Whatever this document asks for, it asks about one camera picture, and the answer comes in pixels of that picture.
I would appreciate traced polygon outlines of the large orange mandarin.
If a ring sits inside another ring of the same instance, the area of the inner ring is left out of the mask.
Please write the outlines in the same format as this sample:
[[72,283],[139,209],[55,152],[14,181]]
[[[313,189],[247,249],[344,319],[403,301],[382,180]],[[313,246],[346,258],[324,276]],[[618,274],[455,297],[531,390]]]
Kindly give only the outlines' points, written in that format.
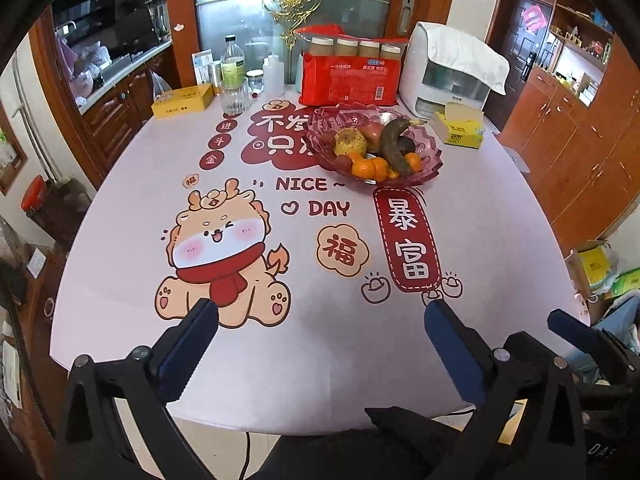
[[422,159],[419,154],[407,153],[405,154],[405,160],[414,174],[422,170]]

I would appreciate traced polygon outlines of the dark green avocado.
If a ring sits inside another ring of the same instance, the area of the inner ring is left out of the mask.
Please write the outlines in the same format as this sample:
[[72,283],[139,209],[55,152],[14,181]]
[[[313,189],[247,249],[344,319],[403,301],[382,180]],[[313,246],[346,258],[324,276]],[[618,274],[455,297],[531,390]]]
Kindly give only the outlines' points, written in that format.
[[408,136],[398,136],[397,145],[402,156],[416,151],[416,144]]

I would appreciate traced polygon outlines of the small orange mandarin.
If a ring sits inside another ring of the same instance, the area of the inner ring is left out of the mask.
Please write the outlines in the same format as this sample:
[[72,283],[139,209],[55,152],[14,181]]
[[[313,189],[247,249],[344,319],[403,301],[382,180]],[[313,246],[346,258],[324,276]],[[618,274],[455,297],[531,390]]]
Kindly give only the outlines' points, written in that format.
[[372,159],[358,158],[352,160],[352,175],[361,180],[374,180],[376,176],[375,163]]

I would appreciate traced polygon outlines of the overripe brown banana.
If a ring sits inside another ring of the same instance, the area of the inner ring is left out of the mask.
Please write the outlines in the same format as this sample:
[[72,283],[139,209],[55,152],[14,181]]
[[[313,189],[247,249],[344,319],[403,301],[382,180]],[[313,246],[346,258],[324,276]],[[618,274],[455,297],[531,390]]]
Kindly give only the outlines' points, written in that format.
[[399,151],[398,136],[408,136],[407,131],[415,124],[407,118],[395,118],[385,126],[381,134],[380,154],[401,177],[408,177],[414,173],[406,162],[405,156],[402,156]]

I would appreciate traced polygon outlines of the red lychee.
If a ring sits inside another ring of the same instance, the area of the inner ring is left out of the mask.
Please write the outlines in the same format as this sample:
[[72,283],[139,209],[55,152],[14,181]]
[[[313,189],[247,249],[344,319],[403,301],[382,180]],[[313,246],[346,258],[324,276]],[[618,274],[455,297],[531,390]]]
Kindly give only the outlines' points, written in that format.
[[338,172],[351,172],[352,159],[347,155],[338,155],[334,158],[333,166]]

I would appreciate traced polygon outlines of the red apple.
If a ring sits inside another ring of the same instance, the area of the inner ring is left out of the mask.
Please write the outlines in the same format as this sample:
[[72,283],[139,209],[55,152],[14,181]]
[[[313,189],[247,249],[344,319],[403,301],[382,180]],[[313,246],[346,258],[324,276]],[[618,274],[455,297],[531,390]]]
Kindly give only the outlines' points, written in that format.
[[369,153],[378,153],[380,151],[381,134],[385,126],[379,122],[367,122],[365,125],[359,126],[358,130],[367,140],[367,151]]

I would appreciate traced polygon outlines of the red lidded jar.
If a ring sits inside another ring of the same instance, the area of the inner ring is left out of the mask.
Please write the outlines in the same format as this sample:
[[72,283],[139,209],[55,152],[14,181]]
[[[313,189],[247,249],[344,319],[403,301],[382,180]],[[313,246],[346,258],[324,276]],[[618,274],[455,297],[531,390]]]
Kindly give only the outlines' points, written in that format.
[[22,211],[32,211],[38,210],[44,203],[47,198],[49,192],[49,184],[50,182],[46,180],[43,176],[34,177],[34,180],[30,182],[22,201],[21,208]]

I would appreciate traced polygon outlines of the yellow tissue pack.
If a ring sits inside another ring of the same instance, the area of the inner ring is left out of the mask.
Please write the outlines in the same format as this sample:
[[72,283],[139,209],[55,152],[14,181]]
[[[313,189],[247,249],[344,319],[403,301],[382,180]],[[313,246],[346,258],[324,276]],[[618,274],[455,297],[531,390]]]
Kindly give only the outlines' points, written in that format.
[[442,143],[478,150],[484,141],[484,113],[461,103],[448,102],[435,112],[430,125]]

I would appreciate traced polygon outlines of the yellow flat box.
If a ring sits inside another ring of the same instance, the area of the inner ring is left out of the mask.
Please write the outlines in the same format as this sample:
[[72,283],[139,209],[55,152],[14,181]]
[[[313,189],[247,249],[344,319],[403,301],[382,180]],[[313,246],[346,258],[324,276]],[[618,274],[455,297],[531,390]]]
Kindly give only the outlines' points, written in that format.
[[162,93],[152,104],[153,116],[168,118],[178,115],[202,112],[214,99],[211,84],[180,88]]

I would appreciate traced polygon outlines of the white water dispenser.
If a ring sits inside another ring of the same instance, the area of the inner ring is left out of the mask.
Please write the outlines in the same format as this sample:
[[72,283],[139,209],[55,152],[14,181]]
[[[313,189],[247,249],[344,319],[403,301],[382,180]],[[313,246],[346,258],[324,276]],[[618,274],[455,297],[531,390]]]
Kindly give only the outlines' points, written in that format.
[[427,57],[425,32],[416,24],[406,49],[398,87],[401,101],[413,115],[431,117],[435,112],[441,112],[448,102],[482,110],[493,93],[496,92],[473,76],[431,62]]

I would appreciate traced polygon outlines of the white cloth on dispenser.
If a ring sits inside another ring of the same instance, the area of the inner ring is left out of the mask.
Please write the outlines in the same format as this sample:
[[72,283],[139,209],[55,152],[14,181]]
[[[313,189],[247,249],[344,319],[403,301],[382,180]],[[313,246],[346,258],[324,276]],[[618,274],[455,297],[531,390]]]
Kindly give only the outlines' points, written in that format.
[[508,60],[478,38],[443,24],[419,22],[427,42],[427,57],[442,67],[473,76],[504,96],[510,72]]

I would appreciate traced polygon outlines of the yellow speckled pear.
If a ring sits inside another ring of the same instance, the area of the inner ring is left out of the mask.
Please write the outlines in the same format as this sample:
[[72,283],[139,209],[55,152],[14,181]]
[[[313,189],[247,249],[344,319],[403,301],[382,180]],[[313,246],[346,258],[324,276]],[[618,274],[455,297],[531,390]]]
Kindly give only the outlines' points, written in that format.
[[336,156],[364,157],[368,151],[366,137],[356,128],[343,128],[334,134],[334,154]]

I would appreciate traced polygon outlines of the clear drinking glass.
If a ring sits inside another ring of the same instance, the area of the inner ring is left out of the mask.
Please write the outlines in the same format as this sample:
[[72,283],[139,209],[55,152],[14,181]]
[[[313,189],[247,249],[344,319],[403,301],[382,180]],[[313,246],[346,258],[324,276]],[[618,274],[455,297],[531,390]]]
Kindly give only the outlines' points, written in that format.
[[230,117],[242,115],[250,107],[247,78],[244,77],[233,82],[224,81],[221,86],[220,99],[224,114]]

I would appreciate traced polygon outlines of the pink glass fruit plate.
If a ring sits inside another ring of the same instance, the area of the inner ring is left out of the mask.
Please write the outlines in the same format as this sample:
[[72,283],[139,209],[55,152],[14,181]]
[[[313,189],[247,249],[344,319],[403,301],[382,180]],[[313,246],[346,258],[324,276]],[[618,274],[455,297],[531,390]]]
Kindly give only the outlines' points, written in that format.
[[411,188],[442,168],[442,151],[425,119],[375,105],[319,107],[304,140],[321,167],[370,185]]

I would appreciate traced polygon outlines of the small glass jar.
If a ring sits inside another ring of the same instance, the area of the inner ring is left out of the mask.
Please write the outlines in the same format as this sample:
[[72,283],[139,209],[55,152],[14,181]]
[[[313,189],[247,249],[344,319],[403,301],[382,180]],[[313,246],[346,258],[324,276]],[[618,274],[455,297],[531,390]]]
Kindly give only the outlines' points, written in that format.
[[257,98],[264,92],[264,77],[263,70],[248,70],[246,72],[248,91],[253,98]]

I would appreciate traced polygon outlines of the green label plastic bottle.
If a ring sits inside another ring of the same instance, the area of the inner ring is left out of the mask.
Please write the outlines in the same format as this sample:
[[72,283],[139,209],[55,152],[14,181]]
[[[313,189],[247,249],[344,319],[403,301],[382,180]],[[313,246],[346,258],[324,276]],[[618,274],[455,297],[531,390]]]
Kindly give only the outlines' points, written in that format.
[[226,46],[220,58],[222,82],[227,89],[236,89],[245,78],[245,55],[235,35],[225,36],[224,41]]

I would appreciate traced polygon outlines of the white squeeze bottle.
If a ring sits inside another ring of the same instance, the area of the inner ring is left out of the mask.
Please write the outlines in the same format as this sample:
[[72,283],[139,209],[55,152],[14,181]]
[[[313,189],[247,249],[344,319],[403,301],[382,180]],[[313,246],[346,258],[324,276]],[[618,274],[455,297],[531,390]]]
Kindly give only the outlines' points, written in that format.
[[267,99],[277,99],[284,93],[285,76],[284,63],[279,55],[270,54],[262,63],[264,72],[264,93]]

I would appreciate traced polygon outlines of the red paper cup package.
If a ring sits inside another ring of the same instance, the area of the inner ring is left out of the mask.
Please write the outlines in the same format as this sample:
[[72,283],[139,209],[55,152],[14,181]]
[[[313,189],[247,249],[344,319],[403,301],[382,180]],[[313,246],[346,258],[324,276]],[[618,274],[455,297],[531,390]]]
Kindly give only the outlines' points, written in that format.
[[406,38],[350,36],[338,25],[304,26],[295,32],[306,41],[300,104],[391,106],[397,102]]

